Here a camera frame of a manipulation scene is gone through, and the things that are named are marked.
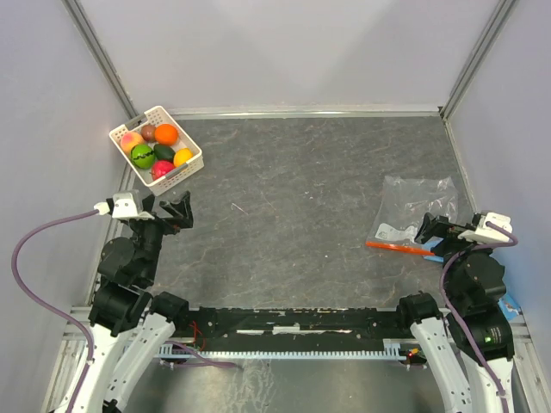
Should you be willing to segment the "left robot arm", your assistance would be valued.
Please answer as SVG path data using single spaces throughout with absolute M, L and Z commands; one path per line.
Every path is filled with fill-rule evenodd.
M 152 296 L 163 239 L 190 229 L 194 217 L 190 192 L 161 201 L 136 190 L 114 194 L 96 204 L 101 215 L 120 221 L 132 232 L 102 248 L 97 268 L 85 356 L 78 364 L 58 412 L 122 412 L 154 355 L 171 336 L 190 326 L 189 303 L 170 293 Z

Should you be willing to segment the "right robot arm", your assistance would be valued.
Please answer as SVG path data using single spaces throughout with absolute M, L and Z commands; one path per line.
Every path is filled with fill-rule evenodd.
M 476 213 L 466 225 L 426 213 L 415 237 L 436 239 L 443 259 L 439 290 L 447 314 L 428 293 L 399 301 L 396 329 L 418 345 L 406 366 L 428 367 L 447 412 L 512 412 L 513 333 L 499 306 L 506 294 L 505 267 L 492 255 L 517 245 L 509 217 Z

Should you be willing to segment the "clear zip top bag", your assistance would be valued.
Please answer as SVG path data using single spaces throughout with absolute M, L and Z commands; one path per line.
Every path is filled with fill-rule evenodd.
M 432 262 L 443 259 L 430 249 L 441 240 L 432 237 L 427 243 L 415 242 L 426 213 L 457 218 L 458 192 L 452 179 L 403 179 L 386 176 L 383 180 L 381 205 L 368 232 L 366 246 L 422 256 Z

